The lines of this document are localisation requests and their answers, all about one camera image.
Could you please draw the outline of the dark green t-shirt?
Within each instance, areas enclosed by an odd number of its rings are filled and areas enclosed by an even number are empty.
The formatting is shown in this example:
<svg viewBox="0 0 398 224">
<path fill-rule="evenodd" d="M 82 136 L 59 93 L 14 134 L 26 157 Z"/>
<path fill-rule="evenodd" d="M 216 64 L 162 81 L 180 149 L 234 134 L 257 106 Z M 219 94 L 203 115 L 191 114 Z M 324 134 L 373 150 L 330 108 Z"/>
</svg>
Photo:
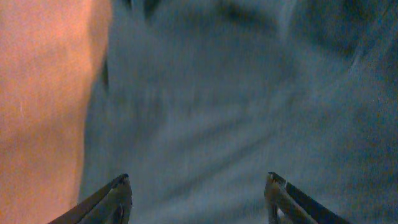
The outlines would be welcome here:
<svg viewBox="0 0 398 224">
<path fill-rule="evenodd" d="M 114 1 L 80 198 L 131 223 L 265 223 L 276 172 L 351 223 L 397 222 L 396 1 Z"/>
</svg>

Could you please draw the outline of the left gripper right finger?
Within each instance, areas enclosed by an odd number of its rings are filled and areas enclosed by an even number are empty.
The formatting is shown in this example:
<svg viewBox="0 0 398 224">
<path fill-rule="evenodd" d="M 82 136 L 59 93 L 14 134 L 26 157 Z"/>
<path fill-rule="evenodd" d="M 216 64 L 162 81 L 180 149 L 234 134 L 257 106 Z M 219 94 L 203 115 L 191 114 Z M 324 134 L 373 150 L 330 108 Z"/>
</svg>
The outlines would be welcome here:
<svg viewBox="0 0 398 224">
<path fill-rule="evenodd" d="M 270 224 L 349 224 L 275 172 L 269 172 L 264 198 Z"/>
</svg>

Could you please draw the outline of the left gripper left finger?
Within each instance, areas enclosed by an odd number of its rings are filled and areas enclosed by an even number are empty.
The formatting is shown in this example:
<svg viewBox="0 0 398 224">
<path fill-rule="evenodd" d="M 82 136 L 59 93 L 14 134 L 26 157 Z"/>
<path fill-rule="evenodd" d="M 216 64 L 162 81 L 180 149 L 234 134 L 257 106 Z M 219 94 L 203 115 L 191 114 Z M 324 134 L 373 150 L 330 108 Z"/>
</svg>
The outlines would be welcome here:
<svg viewBox="0 0 398 224">
<path fill-rule="evenodd" d="M 128 224 L 131 208 L 129 176 L 121 174 L 49 224 Z"/>
</svg>

